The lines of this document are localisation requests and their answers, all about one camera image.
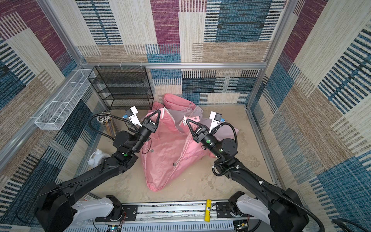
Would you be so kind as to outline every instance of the white wire basket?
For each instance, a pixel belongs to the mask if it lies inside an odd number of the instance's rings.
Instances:
[[[42,130],[60,130],[88,89],[88,77],[95,78],[91,69],[77,71],[41,113],[35,124]]]

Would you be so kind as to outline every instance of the aluminum rail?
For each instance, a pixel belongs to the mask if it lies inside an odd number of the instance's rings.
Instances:
[[[57,32],[60,40],[63,42],[67,51],[70,53],[73,60],[77,65],[81,65],[83,59],[80,52],[77,50],[77,47],[73,45],[72,41],[68,37],[67,33],[63,29],[63,26],[57,18],[57,14],[54,12],[53,7],[50,5],[48,0],[36,0],[40,8],[43,10],[46,17],[49,19],[49,22],[53,26],[54,30]]]
[[[92,69],[95,66],[144,66],[151,69],[262,69],[266,62],[223,62],[223,63],[149,63],[149,62],[122,62],[122,63],[84,63],[82,68]]]

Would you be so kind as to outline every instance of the pink garment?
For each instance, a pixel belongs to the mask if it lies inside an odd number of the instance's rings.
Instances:
[[[146,152],[153,149],[154,152],[141,154],[147,186],[152,191],[164,188],[203,156],[215,157],[209,150],[203,150],[201,143],[197,144],[193,140],[188,126],[183,124],[183,117],[186,116],[193,121],[201,120],[201,123],[209,127],[211,119],[202,120],[203,110],[193,102],[173,94],[164,95],[164,105],[154,102],[152,110],[147,114],[148,116],[155,110],[161,110],[157,131],[151,134],[151,140],[144,144],[142,150]],[[219,140],[233,138],[233,132],[224,126],[215,137]]]

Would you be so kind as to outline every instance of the patterned fabric wall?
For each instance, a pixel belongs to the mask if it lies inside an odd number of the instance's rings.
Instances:
[[[370,19],[368,0],[299,0],[251,107],[280,181],[326,231],[371,228]]]
[[[76,67],[35,0],[0,0],[0,149]]]
[[[70,180],[85,171],[97,136],[87,121],[102,111],[98,95],[89,87],[60,131],[37,129],[0,173],[0,223],[10,227],[9,231],[19,228],[12,225],[26,226],[24,231],[30,231],[30,224],[19,221],[15,210],[33,198],[40,187]],[[95,120],[93,126],[98,130],[101,127]],[[22,206],[20,218],[37,224],[34,207],[34,200]]]
[[[172,93],[206,104],[245,104],[249,99],[259,69],[150,69],[147,70],[154,100]]]
[[[261,62],[286,0],[51,0],[87,62]]]
[[[0,149],[76,67],[35,0],[0,0]],[[48,182],[84,170],[96,138],[87,119],[103,111],[91,87],[60,131],[37,129],[0,173],[0,231],[39,231],[15,210]],[[20,217],[35,223],[34,202]]]

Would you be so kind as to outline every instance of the black cable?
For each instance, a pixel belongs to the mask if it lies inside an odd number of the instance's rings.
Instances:
[[[126,121],[125,121],[125,126],[128,128],[129,131],[131,131],[131,132],[133,132],[133,133],[136,133],[132,128],[130,128],[130,127],[128,126],[128,124],[127,124]]]
[[[95,227],[95,229],[98,231],[98,232],[100,232],[99,230],[98,230],[98,228],[95,226],[95,224],[94,224],[94,218],[92,218],[92,220],[93,220],[93,226]]]
[[[252,228],[251,230],[249,230],[249,231],[247,231],[247,232],[254,232],[254,231],[256,231],[256,230],[258,229],[258,227],[260,226],[261,223],[262,223],[262,221],[259,220],[259,221],[257,222],[257,224],[254,226],[254,228]]]
[[[106,160],[107,160],[107,159],[103,159],[103,162],[100,164],[100,167],[101,167],[101,168],[99,169],[99,171],[98,171],[94,176],[92,176],[92,177],[90,177],[90,178],[87,178],[87,179],[85,179],[84,181],[87,181],[87,180],[89,180],[89,179],[91,179],[91,178],[97,176],[99,173],[102,173],[102,171],[103,171],[103,169],[104,169],[104,164],[105,164]],[[76,189],[77,189],[77,186],[79,186],[79,185],[78,185],[78,184],[76,185],[76,187],[75,187],[75,189],[73,190],[73,193],[72,193],[72,194],[75,194]]]
[[[359,225],[359,224],[357,224],[357,223],[355,223],[355,222],[349,221],[349,220],[347,220],[347,219],[344,219],[344,218],[337,218],[337,219],[333,219],[333,220],[332,220],[332,222],[334,222],[334,223],[337,224],[338,226],[339,226],[339,224],[336,223],[336,222],[339,222],[339,221],[347,222],[347,223],[349,223],[349,224],[352,224],[352,225],[354,225],[354,226],[360,228],[361,230],[363,230],[363,231],[365,231],[365,232],[370,232],[369,230],[367,230],[367,229],[364,228],[363,226],[361,226],[361,225]]]
[[[84,180],[80,180],[80,181],[74,183],[74,184],[76,184],[76,188],[77,188],[77,186],[78,186],[79,183],[84,182],[84,181],[87,181],[87,180],[90,180],[91,178],[93,178],[93,177],[95,177],[96,175],[98,175],[99,173],[101,173],[101,172],[102,172],[102,169],[103,169],[102,167],[101,167],[100,171],[97,172],[94,176],[91,176],[91,177],[89,177],[89,178],[86,178],[86,179],[84,179]],[[54,191],[57,191],[57,190],[65,189],[65,188],[67,188],[67,187],[70,187],[70,185],[67,185],[67,186],[62,187],[62,188],[59,188],[59,189],[51,190],[51,191],[49,191],[49,192],[43,193],[43,194],[41,194],[41,195],[38,195],[38,196],[36,196],[36,197],[31,198],[31,199],[28,200],[28,201],[23,202],[22,204],[20,204],[20,205],[16,208],[16,211],[15,211],[15,213],[16,213],[16,217],[18,218],[19,221],[21,221],[21,222],[23,222],[23,223],[30,224],[30,225],[39,225],[39,223],[26,222],[26,221],[22,220],[22,219],[19,217],[19,215],[18,215],[18,210],[19,210],[19,208],[20,208],[21,206],[23,206],[24,204],[26,204],[26,203],[28,203],[28,202],[30,202],[30,201],[32,201],[32,200],[37,199],[38,197],[41,197],[41,196],[43,196],[43,195],[46,195],[46,194],[48,194],[48,193],[51,193],[51,192],[54,192]]]
[[[232,170],[232,169],[237,169],[237,166],[233,166],[233,167],[229,167],[227,168],[226,170],[224,170],[222,173],[216,173],[215,172],[215,169],[212,168],[213,170],[213,173],[214,175],[216,176],[222,176],[224,174],[226,174],[228,171]],[[248,172],[256,181],[260,181],[260,179],[258,178],[258,176],[253,173],[251,170],[247,169],[247,168],[244,168],[244,167],[239,167],[239,169],[241,170],[244,170],[246,172]],[[297,204],[296,202],[294,202],[293,200],[291,200],[290,198],[284,196],[283,194],[277,192],[276,190],[270,188],[268,185],[266,185],[264,182],[260,184],[263,188],[265,188],[266,190],[270,191],[271,193],[281,197],[283,200],[295,205],[296,207],[302,209],[304,212],[306,212],[311,218],[313,218],[313,220],[318,224],[319,226],[319,231],[318,232],[324,232],[325,231],[325,227],[323,225],[323,223],[321,222],[321,220],[316,216],[314,215],[309,209]]]
[[[222,162],[220,162],[220,163],[216,163],[216,164],[214,164],[214,167],[217,167],[217,166],[220,166],[220,165],[222,165],[222,164],[225,164],[225,163],[227,163],[227,162],[229,162],[230,160],[232,160],[234,157],[230,157],[229,159],[227,159],[227,160],[225,160],[225,161],[222,161]]]
[[[216,212],[216,210],[213,210],[213,206],[216,207],[216,203],[212,204],[211,207],[210,207],[210,209],[211,209],[212,211],[215,211],[215,212]]]
[[[95,128],[93,127],[93,125],[92,125],[92,120],[93,120],[94,118],[96,118],[96,117],[99,117],[99,116],[109,116],[109,117],[112,117],[112,118],[118,119],[118,120],[120,120],[120,121],[124,121],[125,123],[128,122],[128,123],[129,123],[133,128],[135,128],[135,130],[134,130],[134,129],[128,127],[128,130],[129,130],[129,131],[131,131],[131,132],[133,132],[133,133],[137,133],[137,132],[139,132],[138,128],[137,128],[137,127],[136,127],[136,126],[135,126],[131,121],[127,120],[126,118],[120,118],[120,117],[117,117],[117,116],[115,116],[115,115],[111,115],[111,114],[103,114],[103,113],[101,113],[101,114],[94,114],[94,115],[89,119],[89,121],[88,121],[88,125],[89,125],[90,129],[92,129],[94,132],[97,132],[98,134],[103,135],[103,136],[105,136],[105,137],[107,137],[107,138],[109,138],[109,139],[111,139],[111,140],[113,140],[113,141],[115,141],[115,138],[114,138],[114,137],[111,137],[111,136],[109,136],[109,135],[107,135],[107,134],[105,134],[105,133],[103,133],[103,132],[100,132],[100,131],[98,131],[97,129],[95,129]]]
[[[222,122],[220,125],[216,126],[215,128],[213,128],[211,130],[211,134],[212,135],[215,134],[219,130],[219,128],[222,127],[223,125],[228,125],[232,129],[233,135],[234,135],[234,142],[236,143],[236,149],[237,149],[238,148],[237,133],[236,133],[234,127],[232,126],[232,124],[230,124],[228,122]]]
[[[151,143],[150,143],[150,148],[148,148],[148,151],[147,151],[146,153],[143,153],[143,149],[142,149],[142,154],[143,154],[143,155],[147,154],[147,153],[150,151],[151,146],[152,146],[152,139],[151,139],[151,138],[150,138],[150,141],[151,141]]]

